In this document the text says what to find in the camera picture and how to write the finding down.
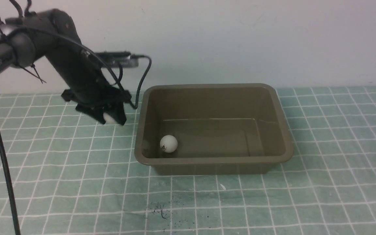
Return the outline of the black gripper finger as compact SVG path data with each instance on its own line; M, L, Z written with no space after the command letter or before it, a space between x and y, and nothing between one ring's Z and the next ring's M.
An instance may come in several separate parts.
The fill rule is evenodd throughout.
M79 113L83 113L87 116L90 116L92 119L95 119L97 122L104 125L106 120L103 117L103 110L102 109L93 109L85 106L76 106L76 111Z

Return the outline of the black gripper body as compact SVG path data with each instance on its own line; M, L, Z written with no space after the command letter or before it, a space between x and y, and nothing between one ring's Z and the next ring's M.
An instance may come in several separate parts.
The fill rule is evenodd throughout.
M66 89L61 98L66 102L75 102L75 110L80 113L104 113L107 111L123 111L124 103L131 101L132 95L128 90L113 86L104 88L89 88L81 91Z

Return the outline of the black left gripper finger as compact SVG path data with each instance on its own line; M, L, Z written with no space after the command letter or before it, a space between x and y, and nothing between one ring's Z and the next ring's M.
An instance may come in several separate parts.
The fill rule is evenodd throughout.
M118 125L123 126L126 121L126 113L124 111L124 104L123 103L115 103L112 107L111 117L113 118L114 122Z

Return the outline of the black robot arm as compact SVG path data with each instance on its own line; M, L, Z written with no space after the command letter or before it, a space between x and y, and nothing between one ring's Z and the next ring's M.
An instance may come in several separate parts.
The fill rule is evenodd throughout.
M101 124L124 125L124 104L130 92L114 87L102 73L112 71L100 56L82 45L72 18L50 9L24 18L7 18L0 27L0 73L6 68L24 68L45 57L68 85L61 94L76 110Z

